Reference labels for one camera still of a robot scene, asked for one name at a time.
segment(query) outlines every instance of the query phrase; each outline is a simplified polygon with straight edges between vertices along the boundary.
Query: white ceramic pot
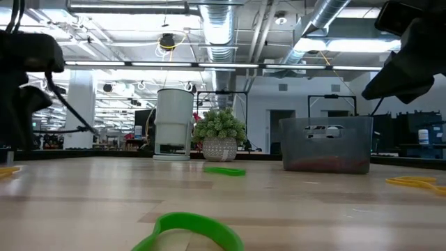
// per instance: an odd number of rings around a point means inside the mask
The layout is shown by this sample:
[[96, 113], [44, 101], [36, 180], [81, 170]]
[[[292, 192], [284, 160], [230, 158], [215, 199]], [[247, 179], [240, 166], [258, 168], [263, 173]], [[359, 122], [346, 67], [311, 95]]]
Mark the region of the white ceramic pot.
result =
[[232, 161], [237, 155], [237, 141], [231, 137], [207, 137], [203, 141], [203, 155], [209, 161]]

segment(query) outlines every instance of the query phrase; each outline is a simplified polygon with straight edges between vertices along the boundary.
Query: clear plastic bin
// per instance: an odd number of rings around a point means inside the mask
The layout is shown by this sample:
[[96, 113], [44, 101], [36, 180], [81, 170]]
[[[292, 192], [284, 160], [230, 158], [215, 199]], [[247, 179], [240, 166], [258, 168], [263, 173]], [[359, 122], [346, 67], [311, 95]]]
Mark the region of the clear plastic bin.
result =
[[279, 126], [285, 170], [369, 172], [373, 118], [281, 119]]

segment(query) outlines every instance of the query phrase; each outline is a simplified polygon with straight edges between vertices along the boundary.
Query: potted plant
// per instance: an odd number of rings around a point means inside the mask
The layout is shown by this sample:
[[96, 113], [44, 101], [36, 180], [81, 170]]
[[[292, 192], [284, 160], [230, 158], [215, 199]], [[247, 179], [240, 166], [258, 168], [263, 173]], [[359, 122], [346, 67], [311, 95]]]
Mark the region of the potted plant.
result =
[[245, 124], [237, 120], [232, 109], [210, 110], [194, 129], [194, 143], [203, 143], [204, 158], [209, 161], [231, 161], [237, 146], [246, 141]]

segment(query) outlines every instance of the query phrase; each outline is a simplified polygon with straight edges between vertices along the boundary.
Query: silver duct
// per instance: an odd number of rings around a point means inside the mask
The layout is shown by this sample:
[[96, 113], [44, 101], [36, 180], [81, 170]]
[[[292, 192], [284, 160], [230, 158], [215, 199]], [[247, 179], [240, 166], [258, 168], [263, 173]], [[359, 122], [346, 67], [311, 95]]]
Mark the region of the silver duct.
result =
[[[314, 11], [310, 13], [308, 22], [303, 22], [303, 17], [296, 26], [298, 36], [302, 37], [319, 29], [326, 29], [335, 20], [336, 16], [350, 3], [350, 0], [318, 0]], [[306, 52], [290, 50], [280, 63], [297, 64]]]
[[[219, 5], [199, 6], [203, 18], [203, 32], [206, 43], [209, 45], [232, 45], [234, 39], [234, 7]], [[211, 62], [232, 62], [234, 50], [229, 48], [209, 47], [208, 57]], [[235, 91], [235, 83], [232, 83], [235, 75], [230, 71], [214, 70], [212, 73], [213, 88], [216, 91], [229, 90]], [[219, 107], [223, 107], [225, 100], [223, 97], [217, 97]]]

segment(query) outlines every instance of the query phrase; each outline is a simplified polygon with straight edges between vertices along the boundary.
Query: red object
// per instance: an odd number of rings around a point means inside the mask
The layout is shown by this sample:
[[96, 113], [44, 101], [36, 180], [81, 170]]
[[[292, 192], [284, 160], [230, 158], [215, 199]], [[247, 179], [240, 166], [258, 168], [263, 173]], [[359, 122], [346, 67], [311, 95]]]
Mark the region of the red object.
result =
[[198, 122], [199, 120], [201, 120], [201, 117], [198, 116], [198, 114], [196, 112], [194, 112], [192, 115], [194, 115], [195, 122]]
[[133, 139], [133, 133], [129, 133], [127, 135], [124, 136], [124, 139]]
[[311, 171], [311, 172], [341, 172], [346, 167], [356, 168], [366, 165], [369, 161], [353, 162], [339, 156], [326, 156], [319, 158], [300, 159], [291, 163], [286, 169], [292, 171]]

